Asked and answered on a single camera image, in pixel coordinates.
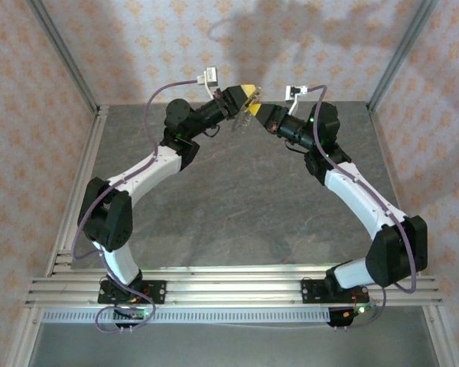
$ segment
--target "robotic arm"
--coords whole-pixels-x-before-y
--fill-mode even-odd
[[[297,151],[288,144],[299,145],[304,149],[299,152],[304,155],[309,173],[349,206],[373,240],[366,257],[328,269],[323,280],[303,279],[301,289],[304,303],[357,302],[354,288],[359,293],[363,285],[376,283],[387,287],[408,277],[412,268],[405,239],[411,246],[416,271],[426,268],[425,221],[419,216],[407,217],[360,175],[356,165],[337,143],[340,121],[335,106],[322,103],[317,121],[314,120],[317,105],[311,110],[307,121],[292,115],[298,106],[296,93],[305,94],[303,91],[307,93],[308,88],[288,88],[286,94],[294,97],[295,102],[291,111],[275,104],[253,103],[257,92],[254,85],[231,86],[224,91],[217,89],[213,99],[199,109],[193,109],[184,99],[175,99],[166,109],[164,137],[156,157],[155,153],[150,154],[120,175],[108,180],[95,177],[89,182],[80,210],[79,224],[93,203],[105,195],[83,228],[86,237],[102,252],[109,266],[108,280],[101,283],[103,292],[100,292],[99,303],[144,303],[114,281],[116,279],[143,294],[147,294],[147,286],[154,287],[156,282],[147,284],[147,281],[142,280],[142,273],[129,249],[132,208],[149,190],[192,162],[199,150],[199,145],[193,141],[196,136],[207,135],[206,130],[210,128],[219,129],[220,122],[234,118],[243,108],[247,108],[270,134],[284,138],[288,149]],[[334,162],[333,165],[320,152],[314,139],[314,128],[317,129],[320,148]],[[368,297],[360,299],[360,302],[367,301]],[[348,317],[343,325],[350,325],[352,319]]]
[[[424,270],[427,266],[425,221],[419,216],[407,217],[403,211],[387,202],[362,177],[350,157],[336,143],[340,127],[337,108],[323,102],[318,121],[315,121],[316,107],[317,105],[314,105],[307,121],[291,115],[288,108],[274,104],[253,104],[249,107],[249,111],[269,133],[286,139],[286,143],[290,145],[299,145],[305,149],[301,153],[304,154],[304,162],[309,173],[349,206],[373,240],[365,258],[348,261],[329,269],[323,287],[314,287],[312,296],[321,299],[323,295],[338,295],[347,289],[374,283],[387,287],[408,277],[411,274],[409,258],[401,232],[392,220],[393,216],[399,219],[408,237],[416,270]],[[314,140],[313,124],[317,124],[318,138],[327,156],[348,174],[332,166],[319,152]],[[287,144],[286,147],[296,151]]]
[[[112,272],[108,276],[108,289],[103,289],[107,293],[107,301],[122,303],[133,298],[119,288],[113,278],[135,291],[143,291],[145,287],[142,273],[132,258],[128,244],[132,234],[134,205],[165,178],[182,171],[192,162],[199,150],[193,138],[206,133],[207,129],[219,128],[218,124],[224,119],[233,119],[249,105],[256,92],[254,85],[231,86],[224,91],[217,89],[213,99],[199,109],[193,109],[184,99],[171,101],[166,108],[164,137],[151,165],[148,162],[152,161],[155,153],[122,174],[108,180],[95,177],[88,183],[79,224],[89,207],[110,185],[123,181],[115,189],[111,188],[83,227],[86,237],[103,253]]]

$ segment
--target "gray marble surface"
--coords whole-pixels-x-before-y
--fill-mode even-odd
[[[311,102],[300,103],[308,117]],[[337,102],[338,142],[363,176],[396,204],[364,102]],[[166,105],[148,114],[161,139]],[[93,176],[108,178],[150,154],[144,106],[111,106]],[[142,268],[164,266],[324,264],[364,256],[371,239],[360,221],[312,177],[302,155],[253,119],[223,122],[215,138],[200,136],[199,154],[134,208],[130,239]],[[80,240],[78,252],[91,249]],[[75,261],[98,268],[98,257]]]

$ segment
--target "enclosure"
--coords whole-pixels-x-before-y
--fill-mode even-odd
[[[133,209],[133,258],[167,281],[153,325],[97,333],[106,270],[70,254],[86,185],[152,153],[146,101],[211,65],[219,88],[254,84],[280,106],[286,86],[327,85],[342,149],[428,224],[414,294],[387,287],[377,321],[335,333],[329,305],[303,304],[300,281],[371,238],[241,112]],[[210,101],[164,90],[146,113],[157,141],[176,98]],[[92,249],[82,235],[77,252]],[[0,365],[459,365],[459,0],[0,1],[0,321]]]

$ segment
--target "floral wallpaper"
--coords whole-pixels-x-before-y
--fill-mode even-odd
[[[0,1],[0,365],[44,274],[93,117],[25,0]]]
[[[208,65],[221,86],[256,84],[265,99],[283,99],[286,84],[327,83],[328,99],[365,101],[420,2],[44,0],[99,104],[145,102]]]
[[[459,345],[459,0],[438,3],[378,113],[399,202],[429,226],[428,271]]]

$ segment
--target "black mounting plate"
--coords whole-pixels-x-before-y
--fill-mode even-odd
[[[164,304],[167,295],[166,281],[141,280],[142,293],[150,297],[155,304]],[[133,304],[126,297],[126,292],[119,290],[118,286],[113,284],[109,279],[100,282],[100,292],[97,302],[99,304]],[[142,298],[136,304],[147,304],[148,301]]]
[[[358,286],[332,294],[327,289],[324,280],[309,278],[301,280],[303,304],[353,304],[355,302],[367,304],[369,303],[369,295],[364,295],[367,292],[364,292],[363,288]]]

